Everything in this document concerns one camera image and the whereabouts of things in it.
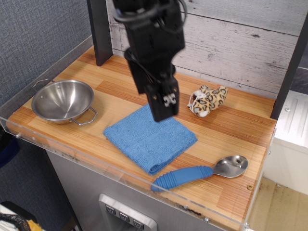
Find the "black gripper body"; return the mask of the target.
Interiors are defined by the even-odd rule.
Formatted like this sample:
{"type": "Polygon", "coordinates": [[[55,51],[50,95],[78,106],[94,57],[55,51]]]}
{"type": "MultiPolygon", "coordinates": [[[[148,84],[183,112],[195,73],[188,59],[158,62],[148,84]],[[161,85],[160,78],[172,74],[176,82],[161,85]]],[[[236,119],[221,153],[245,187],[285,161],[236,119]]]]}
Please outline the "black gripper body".
{"type": "Polygon", "coordinates": [[[150,83],[162,83],[174,77],[174,56],[184,49],[181,14],[125,14],[124,25],[129,41],[126,60],[141,64],[150,83]]]}

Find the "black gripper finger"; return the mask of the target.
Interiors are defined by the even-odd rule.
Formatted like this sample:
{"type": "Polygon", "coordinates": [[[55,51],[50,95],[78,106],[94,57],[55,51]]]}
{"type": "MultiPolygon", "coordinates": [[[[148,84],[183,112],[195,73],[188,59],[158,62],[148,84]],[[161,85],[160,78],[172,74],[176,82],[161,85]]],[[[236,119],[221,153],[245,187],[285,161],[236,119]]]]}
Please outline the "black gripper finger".
{"type": "Polygon", "coordinates": [[[150,85],[149,76],[144,67],[134,60],[128,60],[131,74],[135,81],[139,94],[148,94],[148,86],[150,85]]]}
{"type": "Polygon", "coordinates": [[[154,121],[159,122],[179,113],[180,92],[174,77],[160,84],[147,85],[145,93],[154,121]]]}

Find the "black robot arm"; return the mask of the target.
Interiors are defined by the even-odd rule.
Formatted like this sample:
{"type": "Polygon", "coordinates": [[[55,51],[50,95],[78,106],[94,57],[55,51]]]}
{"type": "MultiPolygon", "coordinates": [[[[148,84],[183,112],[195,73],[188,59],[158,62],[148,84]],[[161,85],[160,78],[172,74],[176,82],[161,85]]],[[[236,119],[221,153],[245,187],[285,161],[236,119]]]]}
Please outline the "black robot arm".
{"type": "Polygon", "coordinates": [[[172,60],[184,49],[187,7],[182,0],[115,0],[114,19],[125,26],[124,57],[140,94],[159,122],[178,114],[179,86],[172,60]]]}

